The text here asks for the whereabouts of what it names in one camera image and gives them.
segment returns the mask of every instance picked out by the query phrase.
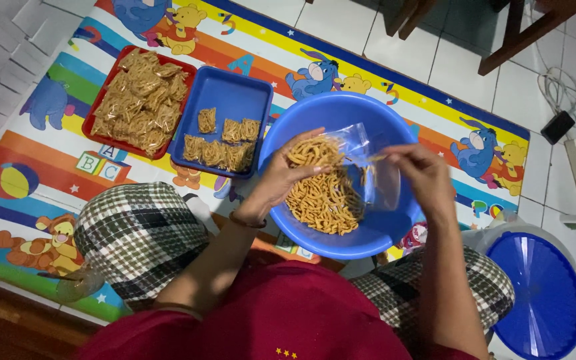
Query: red shirt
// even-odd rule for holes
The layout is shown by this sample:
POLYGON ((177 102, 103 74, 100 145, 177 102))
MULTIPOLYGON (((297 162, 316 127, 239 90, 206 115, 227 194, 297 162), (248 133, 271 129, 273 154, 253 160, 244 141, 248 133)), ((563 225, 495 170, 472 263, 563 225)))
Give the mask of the red shirt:
MULTIPOLYGON (((324 267, 287 261, 242 270, 203 320, 144 311, 97 333, 81 359, 411 359, 372 302, 324 267)), ((473 360, 436 345, 430 359, 473 360)))

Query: person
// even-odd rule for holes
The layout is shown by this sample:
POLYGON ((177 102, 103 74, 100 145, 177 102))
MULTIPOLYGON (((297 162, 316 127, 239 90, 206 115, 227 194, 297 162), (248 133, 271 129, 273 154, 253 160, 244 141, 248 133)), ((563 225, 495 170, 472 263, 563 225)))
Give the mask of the person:
POLYGON ((83 209, 75 239, 135 310, 80 359, 487 359, 484 330, 512 308, 506 274, 464 248, 444 160, 420 144, 382 151, 428 221, 426 246, 349 281, 322 266, 244 266, 269 210, 329 167, 289 168, 295 136, 208 241, 172 186, 126 184, 83 209))

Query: plastic bag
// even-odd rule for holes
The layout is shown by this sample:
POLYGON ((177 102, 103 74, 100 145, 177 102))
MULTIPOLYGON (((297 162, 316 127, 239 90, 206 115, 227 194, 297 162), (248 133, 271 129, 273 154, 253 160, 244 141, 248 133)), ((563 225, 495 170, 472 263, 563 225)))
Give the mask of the plastic bag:
POLYGON ((368 140, 364 124, 358 123, 343 129, 325 133, 339 142, 339 153, 344 154, 344 166, 353 180, 353 188, 359 193, 367 209, 393 211, 399 205, 401 176, 393 167, 377 155, 388 146, 385 136, 373 136, 368 140))

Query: foam play mat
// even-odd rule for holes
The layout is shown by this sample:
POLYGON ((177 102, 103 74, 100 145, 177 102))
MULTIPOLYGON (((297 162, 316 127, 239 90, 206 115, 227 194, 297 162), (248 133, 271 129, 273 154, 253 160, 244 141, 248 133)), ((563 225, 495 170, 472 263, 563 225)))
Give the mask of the foam play mat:
MULTIPOLYGON (((238 182, 179 167, 169 154, 151 161, 82 134, 83 120, 106 75, 130 44, 197 68, 218 67, 271 83, 275 94, 269 126, 285 109, 314 94, 352 91, 372 96, 404 117, 419 142, 452 167, 462 228, 482 228, 501 210, 517 210, 528 130, 228 0, 150 3, 99 0, 9 122, 0 141, 1 280, 57 300, 56 280, 36 274, 53 265, 62 274, 81 266, 73 224, 87 201, 114 185, 172 184, 213 233, 250 191, 255 178, 238 182), (313 69, 321 70, 315 78, 313 69), (56 247, 54 263, 40 265, 29 249, 34 240, 43 243, 44 250, 54 241, 67 246, 56 247)), ((400 258, 423 243, 424 219, 416 220, 382 261, 400 258)), ((336 271, 344 266, 300 248, 270 222, 254 247, 336 271)), ((66 305, 107 321, 125 310, 108 284, 66 305)))

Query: bracelet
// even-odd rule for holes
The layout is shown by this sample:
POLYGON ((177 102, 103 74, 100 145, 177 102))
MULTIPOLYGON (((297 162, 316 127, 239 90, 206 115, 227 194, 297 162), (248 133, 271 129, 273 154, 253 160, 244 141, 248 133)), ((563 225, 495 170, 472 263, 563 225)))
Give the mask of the bracelet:
POLYGON ((232 221, 236 225, 250 227, 251 229, 263 229, 266 227, 266 224, 268 223, 268 221, 266 221, 266 219, 264 219, 264 222, 261 224, 248 224, 248 223, 241 221, 240 219, 236 218, 234 216, 234 214, 235 214, 235 210, 231 211, 230 215, 228 215, 228 218, 230 219, 230 221, 232 221))

